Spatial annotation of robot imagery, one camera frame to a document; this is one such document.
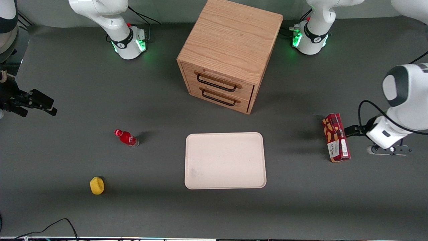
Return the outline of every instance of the red bottle cap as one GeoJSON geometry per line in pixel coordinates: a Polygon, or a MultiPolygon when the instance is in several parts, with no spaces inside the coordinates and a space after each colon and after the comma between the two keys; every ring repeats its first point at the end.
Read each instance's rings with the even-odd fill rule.
{"type": "Polygon", "coordinates": [[[115,134],[116,136],[121,136],[121,135],[123,134],[123,131],[121,131],[121,130],[117,129],[117,130],[115,130],[115,131],[114,131],[114,134],[115,134]]]}

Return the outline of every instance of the gray table surface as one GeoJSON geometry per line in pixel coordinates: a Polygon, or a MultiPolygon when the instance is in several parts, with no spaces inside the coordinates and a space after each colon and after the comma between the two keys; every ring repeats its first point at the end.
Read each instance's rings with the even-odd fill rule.
{"type": "MultiPolygon", "coordinates": [[[[357,123],[357,107],[387,103],[385,73],[428,49],[423,25],[405,17],[337,20],[327,46],[305,56],[279,36],[251,115],[190,96],[176,57],[192,24],[152,26],[148,51],[123,60],[101,28],[36,27],[17,82],[55,99],[58,115],[30,110],[0,120],[3,236],[69,218],[80,236],[290,239],[428,239],[427,139],[410,157],[366,153],[331,163],[320,116],[357,123]],[[132,149],[116,128],[137,134],[132,149]],[[260,132],[267,184],[188,190],[191,133],[260,132]],[[89,181],[102,176],[103,195],[89,181]]],[[[363,119],[376,110],[363,108],[363,119]]],[[[71,236],[67,223],[43,235],[71,236]]]]}

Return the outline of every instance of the green led light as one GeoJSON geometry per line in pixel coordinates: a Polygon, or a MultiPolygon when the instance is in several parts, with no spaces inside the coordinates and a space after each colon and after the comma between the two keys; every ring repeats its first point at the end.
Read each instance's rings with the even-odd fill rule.
{"type": "Polygon", "coordinates": [[[113,45],[114,51],[117,53],[116,46],[114,45],[113,41],[111,42],[111,45],[113,45]]]}
{"type": "Polygon", "coordinates": [[[324,43],[322,44],[323,47],[325,46],[325,43],[327,43],[327,39],[328,39],[328,34],[325,36],[324,43]]]}
{"type": "Polygon", "coordinates": [[[298,33],[296,36],[294,36],[293,38],[293,46],[297,47],[299,46],[300,40],[302,39],[302,33],[298,33]]]}
{"type": "Polygon", "coordinates": [[[140,50],[142,52],[144,50],[146,50],[146,42],[144,40],[138,40],[138,39],[136,39],[135,42],[137,43],[138,47],[140,48],[140,50]]]}

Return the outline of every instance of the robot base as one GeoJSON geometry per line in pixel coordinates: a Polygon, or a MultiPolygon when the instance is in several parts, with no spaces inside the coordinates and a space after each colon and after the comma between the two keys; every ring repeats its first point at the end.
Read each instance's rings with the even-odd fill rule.
{"type": "Polygon", "coordinates": [[[133,39],[126,48],[119,48],[113,44],[114,51],[119,54],[120,57],[126,60],[131,60],[138,57],[141,53],[146,51],[146,34],[144,29],[139,29],[136,26],[129,27],[133,31],[133,39]]]}
{"type": "Polygon", "coordinates": [[[378,145],[370,145],[367,147],[367,152],[371,155],[408,156],[413,150],[408,146],[396,146],[382,149],[378,145]]]}
{"type": "Polygon", "coordinates": [[[319,38],[320,41],[318,43],[312,43],[312,40],[301,30],[302,26],[305,26],[307,22],[305,20],[289,28],[291,31],[294,31],[292,47],[297,48],[302,54],[314,55],[325,46],[328,35],[324,39],[319,38]]]}

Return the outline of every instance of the drawer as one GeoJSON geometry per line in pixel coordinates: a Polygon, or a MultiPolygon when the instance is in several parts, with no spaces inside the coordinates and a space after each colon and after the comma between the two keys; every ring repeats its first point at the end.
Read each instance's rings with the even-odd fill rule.
{"type": "Polygon", "coordinates": [[[219,93],[217,90],[204,88],[202,85],[189,85],[190,94],[214,104],[227,107],[242,113],[247,113],[249,101],[219,93]]]}
{"type": "Polygon", "coordinates": [[[231,77],[215,73],[200,66],[181,63],[187,83],[189,85],[199,85],[202,88],[209,88],[218,93],[240,99],[250,100],[253,92],[253,85],[238,82],[231,77]]]}

